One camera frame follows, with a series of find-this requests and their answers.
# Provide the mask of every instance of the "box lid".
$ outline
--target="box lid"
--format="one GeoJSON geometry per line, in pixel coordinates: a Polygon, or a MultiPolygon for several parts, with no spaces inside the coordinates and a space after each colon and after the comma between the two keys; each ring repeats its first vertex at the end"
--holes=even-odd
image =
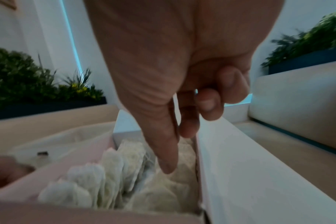
{"type": "Polygon", "coordinates": [[[200,119],[213,224],[336,223],[336,202],[226,119],[200,119]]]}

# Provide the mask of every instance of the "potted plant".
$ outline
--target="potted plant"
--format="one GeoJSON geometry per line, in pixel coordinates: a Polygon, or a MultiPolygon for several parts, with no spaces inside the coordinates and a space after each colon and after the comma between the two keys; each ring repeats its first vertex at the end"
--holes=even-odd
{"type": "Polygon", "coordinates": [[[89,69],[54,84],[51,72],[21,52],[0,48],[0,119],[106,104],[103,91],[88,86],[89,69]]]}
{"type": "Polygon", "coordinates": [[[336,61],[336,12],[324,16],[308,32],[282,35],[271,42],[277,48],[262,64],[269,67],[269,74],[336,61]]]}

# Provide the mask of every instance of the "hand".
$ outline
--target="hand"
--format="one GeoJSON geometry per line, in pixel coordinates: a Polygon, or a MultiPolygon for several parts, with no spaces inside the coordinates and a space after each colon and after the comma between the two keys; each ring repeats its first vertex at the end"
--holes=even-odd
{"type": "Polygon", "coordinates": [[[165,173],[178,162],[179,135],[197,133],[199,114],[216,120],[224,103],[238,103],[249,94],[252,55],[283,2],[85,0],[118,97],[165,173]]]}
{"type": "Polygon", "coordinates": [[[34,170],[31,166],[17,163],[13,157],[0,156],[0,188],[28,175],[34,170]]]}

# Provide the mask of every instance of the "black planter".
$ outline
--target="black planter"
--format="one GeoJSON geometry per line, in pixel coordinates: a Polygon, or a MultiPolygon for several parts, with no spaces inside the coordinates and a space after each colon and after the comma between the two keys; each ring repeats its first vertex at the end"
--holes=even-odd
{"type": "Polygon", "coordinates": [[[70,102],[53,102],[45,104],[15,104],[0,110],[0,119],[8,119],[14,117],[23,117],[34,114],[42,114],[60,110],[70,110],[81,107],[91,107],[106,104],[105,97],[99,101],[70,101],[70,102]]]}
{"type": "Polygon", "coordinates": [[[336,61],[336,48],[315,51],[306,55],[302,55],[298,58],[293,58],[279,64],[269,66],[269,75],[334,61],[336,61]]]}

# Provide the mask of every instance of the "couch backrest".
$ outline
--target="couch backrest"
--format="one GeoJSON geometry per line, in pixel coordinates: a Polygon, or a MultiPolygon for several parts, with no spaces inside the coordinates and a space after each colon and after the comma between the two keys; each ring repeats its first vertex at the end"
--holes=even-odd
{"type": "Polygon", "coordinates": [[[256,80],[249,116],[336,148],[336,62],[256,80]]]}
{"type": "Polygon", "coordinates": [[[116,105],[100,105],[0,120],[0,154],[70,128],[115,121],[118,112],[116,105]]]}

